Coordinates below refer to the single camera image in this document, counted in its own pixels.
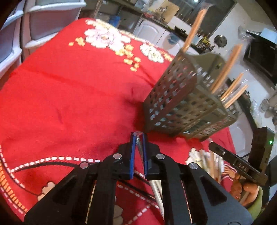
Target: table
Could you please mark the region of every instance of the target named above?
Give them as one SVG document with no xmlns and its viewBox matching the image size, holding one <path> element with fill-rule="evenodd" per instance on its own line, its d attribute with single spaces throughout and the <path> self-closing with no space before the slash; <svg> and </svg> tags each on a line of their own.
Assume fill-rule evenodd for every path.
<svg viewBox="0 0 277 225">
<path fill-rule="evenodd" d="M 21 220 L 73 167 L 102 161 L 143 130 L 142 102 L 171 60 L 148 41 L 80 19 L 13 71 L 0 92 L 0 193 Z M 148 137 L 179 163 L 208 145 Z M 228 129 L 212 139 L 235 152 Z M 226 189 L 232 173 L 222 177 Z M 135 178 L 117 185 L 114 225 L 162 224 L 152 195 L 136 154 Z"/>
</svg>

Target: screw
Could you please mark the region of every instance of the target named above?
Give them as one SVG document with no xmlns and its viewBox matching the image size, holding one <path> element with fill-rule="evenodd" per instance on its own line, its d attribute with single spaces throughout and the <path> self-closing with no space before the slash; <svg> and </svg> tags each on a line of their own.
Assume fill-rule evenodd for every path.
<svg viewBox="0 0 277 225">
<path fill-rule="evenodd" d="M 120 153 L 115 153 L 114 154 L 114 159 L 120 159 L 122 155 Z"/>
<path fill-rule="evenodd" d="M 157 154 L 156 157 L 157 159 L 164 159 L 165 155 L 160 153 L 160 154 Z"/>
<path fill-rule="evenodd" d="M 196 170 L 198 168 L 198 165 L 195 162 L 192 162 L 189 164 L 189 167 L 192 168 L 193 170 Z"/>
<path fill-rule="evenodd" d="M 82 169 L 87 169 L 87 168 L 88 168 L 88 163 L 87 163 L 87 162 L 82 162 L 82 163 L 80 164 L 80 167 L 81 167 Z"/>
</svg>

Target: basket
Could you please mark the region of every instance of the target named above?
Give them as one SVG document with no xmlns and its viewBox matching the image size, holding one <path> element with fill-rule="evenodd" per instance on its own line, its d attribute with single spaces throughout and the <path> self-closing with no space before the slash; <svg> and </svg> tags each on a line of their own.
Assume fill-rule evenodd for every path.
<svg viewBox="0 0 277 225">
<path fill-rule="evenodd" d="M 145 132 L 206 139 L 237 120 L 237 109 L 225 109 L 209 86 L 225 64 L 216 54 L 178 52 L 143 103 Z"/>
</svg>

